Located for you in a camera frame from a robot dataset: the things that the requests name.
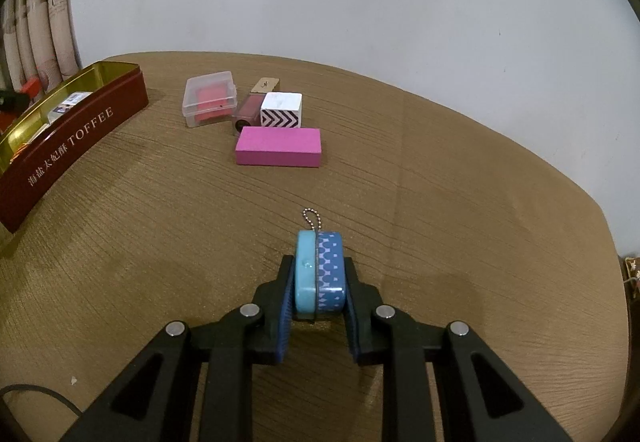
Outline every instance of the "wooden table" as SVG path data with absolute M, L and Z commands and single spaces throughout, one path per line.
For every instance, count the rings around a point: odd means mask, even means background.
M 210 322 L 250 300 L 294 252 L 309 205 L 386 302 L 435 325 L 464 319 L 576 442 L 606 433 L 625 383 L 623 284 L 602 212 L 561 173 L 452 110 L 336 68 L 118 59 L 141 65 L 149 107 L 2 233 L 0 386 L 49 386 L 86 408 L 167 321 Z M 239 94 L 261 76 L 302 92 L 322 167 L 238 167 L 230 123 L 187 129 L 186 79 L 224 70 Z M 297 323 L 284 364 L 254 372 L 255 440 L 377 441 L 381 397 L 382 371 L 351 363 L 341 321 Z M 74 419 L 46 396 L 8 403 L 33 442 Z

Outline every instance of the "patterned curtain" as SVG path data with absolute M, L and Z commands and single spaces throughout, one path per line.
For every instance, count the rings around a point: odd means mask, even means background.
M 46 93 L 73 76 L 79 67 L 67 0 L 6 0 L 2 52 L 0 88 L 12 86 L 18 91 L 39 76 Z

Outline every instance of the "pink rectangular block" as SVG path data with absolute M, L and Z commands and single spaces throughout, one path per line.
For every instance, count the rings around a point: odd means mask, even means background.
M 320 130 L 309 127 L 242 128 L 236 163 L 246 166 L 320 167 Z

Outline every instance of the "chevron pattern box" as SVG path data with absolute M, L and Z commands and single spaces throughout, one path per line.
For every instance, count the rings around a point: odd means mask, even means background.
M 302 94 L 272 91 L 260 107 L 260 125 L 264 127 L 300 127 Z

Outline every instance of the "orange object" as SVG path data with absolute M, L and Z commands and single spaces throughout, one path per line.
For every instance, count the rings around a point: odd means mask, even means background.
M 18 147 L 18 149 L 17 149 L 17 150 L 15 150 L 14 156 L 12 156 L 12 157 L 11 157 L 11 160 L 9 160 L 9 164 L 10 164 L 11 162 L 13 162 L 13 161 L 18 157 L 18 155 L 19 155 L 20 153 L 22 153 L 25 149 L 27 149 L 27 146 L 28 146 L 28 145 L 29 145 L 29 143 L 27 142 L 27 143 L 25 143 L 25 144 L 22 144 L 20 147 Z
M 29 98 L 34 98 L 42 89 L 42 83 L 37 76 L 32 76 L 25 85 L 20 88 L 20 92 L 28 93 Z

